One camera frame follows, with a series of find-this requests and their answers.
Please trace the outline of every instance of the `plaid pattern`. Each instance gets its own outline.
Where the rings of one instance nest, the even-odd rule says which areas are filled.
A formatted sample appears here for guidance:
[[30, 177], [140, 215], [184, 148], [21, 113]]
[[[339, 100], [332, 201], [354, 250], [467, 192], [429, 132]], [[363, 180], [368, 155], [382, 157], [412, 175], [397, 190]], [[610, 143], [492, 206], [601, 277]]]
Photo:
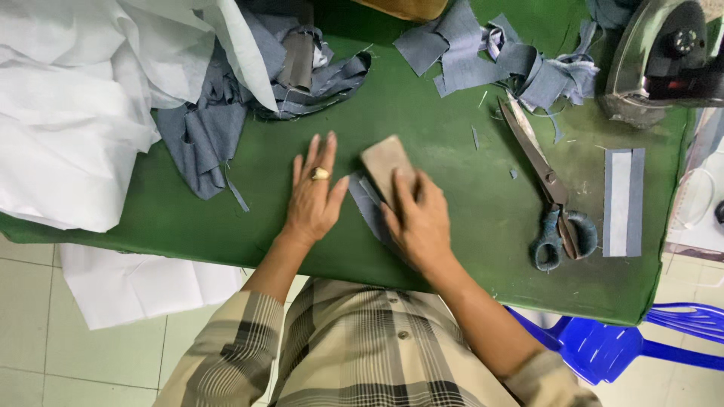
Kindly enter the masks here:
[[600, 407], [556, 353], [500, 383], [439, 296], [310, 279], [291, 305], [234, 294], [182, 357], [155, 406]]

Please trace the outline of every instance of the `chair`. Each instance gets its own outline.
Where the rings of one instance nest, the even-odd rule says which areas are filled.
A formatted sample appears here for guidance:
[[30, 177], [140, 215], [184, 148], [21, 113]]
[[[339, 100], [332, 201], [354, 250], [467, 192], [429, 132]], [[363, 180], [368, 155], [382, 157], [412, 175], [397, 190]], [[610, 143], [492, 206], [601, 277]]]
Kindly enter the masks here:
[[[601, 380], [613, 383], [638, 356], [724, 371], [724, 357], [645, 340], [637, 327], [615, 327], [592, 319], [562, 316], [555, 326], [543, 329], [506, 308], [531, 335], [546, 348], [560, 353], [572, 370], [592, 385]], [[724, 309], [714, 306], [654, 304], [644, 321], [724, 344]]]

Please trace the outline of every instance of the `ring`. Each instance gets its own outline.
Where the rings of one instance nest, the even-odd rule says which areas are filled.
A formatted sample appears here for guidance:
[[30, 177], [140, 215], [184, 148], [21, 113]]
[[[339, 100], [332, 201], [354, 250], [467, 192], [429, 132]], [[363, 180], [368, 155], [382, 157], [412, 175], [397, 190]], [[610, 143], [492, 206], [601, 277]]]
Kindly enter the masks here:
[[329, 171], [322, 167], [314, 167], [312, 169], [312, 180], [313, 181], [319, 181], [319, 180], [328, 180], [329, 179]]

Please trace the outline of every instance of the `forearm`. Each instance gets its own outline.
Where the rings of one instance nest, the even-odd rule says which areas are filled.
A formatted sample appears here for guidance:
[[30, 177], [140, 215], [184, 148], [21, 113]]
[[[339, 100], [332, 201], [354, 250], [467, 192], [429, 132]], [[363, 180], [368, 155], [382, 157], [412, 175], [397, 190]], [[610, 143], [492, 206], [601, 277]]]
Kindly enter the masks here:
[[241, 290], [258, 291], [284, 303], [310, 248], [311, 245], [283, 230]]
[[473, 353], [496, 377], [509, 377], [544, 350], [454, 256], [421, 271], [450, 308]]

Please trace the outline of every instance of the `green tabletop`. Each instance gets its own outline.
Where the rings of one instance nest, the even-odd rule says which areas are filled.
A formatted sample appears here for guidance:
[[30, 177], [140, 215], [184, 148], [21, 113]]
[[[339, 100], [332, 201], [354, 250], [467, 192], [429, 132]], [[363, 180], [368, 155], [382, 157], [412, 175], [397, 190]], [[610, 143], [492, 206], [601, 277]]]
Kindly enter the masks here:
[[[338, 134], [334, 178], [362, 168], [358, 155], [363, 149], [398, 134], [411, 161], [445, 190], [452, 249], [497, 300], [616, 324], [641, 321], [660, 273], [682, 139], [693, 123], [690, 112], [671, 110], [659, 125], [640, 131], [606, 120], [596, 101], [589, 99], [584, 106], [568, 106], [556, 116], [565, 132], [557, 145], [550, 119], [529, 115], [543, 152], [570, 191], [570, 207], [588, 213], [599, 233], [604, 148], [646, 148], [643, 256], [603, 258], [596, 250], [583, 260], [564, 258], [560, 267], [545, 274], [528, 255], [539, 233], [541, 191], [505, 122], [491, 117], [502, 89], [485, 85], [440, 98], [432, 80], [440, 68], [417, 77], [392, 45], [412, 24], [351, 1], [316, 4], [316, 24], [337, 57], [373, 44], [372, 67], [349, 101], [294, 122], [247, 118], [229, 176], [251, 212], [244, 213], [228, 190], [209, 201], [196, 198], [160, 142], [147, 155], [139, 155], [120, 224], [107, 233], [61, 231], [4, 215], [0, 230], [18, 243], [73, 242], [254, 267], [284, 222], [292, 158], [306, 150], [314, 133], [333, 129]], [[584, 0], [474, 1], [473, 10], [481, 22], [505, 12], [521, 38], [548, 57], [574, 50], [579, 23], [589, 18]], [[614, 49], [611, 40], [594, 46], [594, 58], [603, 68], [599, 89]], [[487, 97], [479, 106], [485, 91]], [[559, 101], [554, 110], [564, 105]], [[471, 125], [478, 132], [479, 151]], [[511, 169], [518, 171], [515, 180]], [[314, 246], [300, 273], [429, 289], [375, 239], [349, 194], [339, 222]]]

